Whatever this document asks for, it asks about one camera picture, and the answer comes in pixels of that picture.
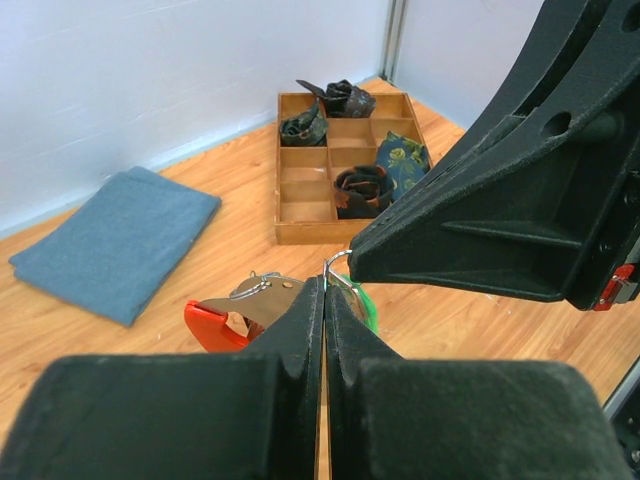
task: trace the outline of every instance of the wooden organizer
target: wooden organizer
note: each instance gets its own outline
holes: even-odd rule
[[[372,219],[338,220],[333,182],[355,165],[375,162],[389,130],[425,144],[409,96],[372,94],[371,118],[328,118],[326,147],[283,147],[276,129],[276,240],[281,245],[349,243]],[[282,93],[278,126],[313,105],[310,93]]]

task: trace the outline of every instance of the dark patterned cloth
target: dark patterned cloth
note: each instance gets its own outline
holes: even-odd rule
[[[375,218],[391,205],[393,182],[384,168],[359,165],[345,170],[334,183],[338,218]]]
[[[427,174],[429,151],[423,144],[390,131],[378,148],[375,164],[391,177],[395,202]]]
[[[329,118],[369,118],[376,108],[376,99],[347,80],[330,83],[325,92],[306,80],[296,80],[320,98]]]
[[[320,111],[318,100],[300,115],[280,124],[280,141],[284,147],[318,147],[327,144],[329,122]]]

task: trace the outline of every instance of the wooden floor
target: wooden floor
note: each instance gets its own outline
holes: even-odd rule
[[[393,91],[381,80],[373,92]],[[462,130],[415,103],[439,160]],[[33,381],[69,354],[202,351],[182,320],[189,299],[226,295],[251,270],[305,279],[342,248],[277,246],[275,132],[270,125],[167,169],[167,177],[222,197],[223,206],[191,253],[130,328],[65,304],[14,279],[7,259],[67,216],[0,241],[0,445]],[[640,301],[608,313],[428,286],[368,285],[380,336],[410,358],[551,359],[577,367],[606,399],[640,354]],[[326,445],[322,448],[326,475]]]

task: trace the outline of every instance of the white wall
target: white wall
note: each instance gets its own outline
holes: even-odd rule
[[[542,3],[407,0],[394,83],[469,127],[509,73]]]
[[[0,237],[378,73],[390,0],[1,0]]]

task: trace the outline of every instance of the red clip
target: red clip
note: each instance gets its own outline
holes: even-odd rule
[[[249,339],[234,332],[227,320],[229,314],[205,310],[195,300],[184,308],[184,321],[207,352],[237,352],[249,344]]]
[[[613,272],[613,276],[609,283],[602,291],[602,295],[600,295],[600,299],[593,309],[596,312],[603,312],[611,309],[613,306],[613,302],[616,299],[616,295],[620,291],[622,284],[629,280],[629,277],[633,273],[635,269],[635,265],[625,264],[616,268],[616,271]]]

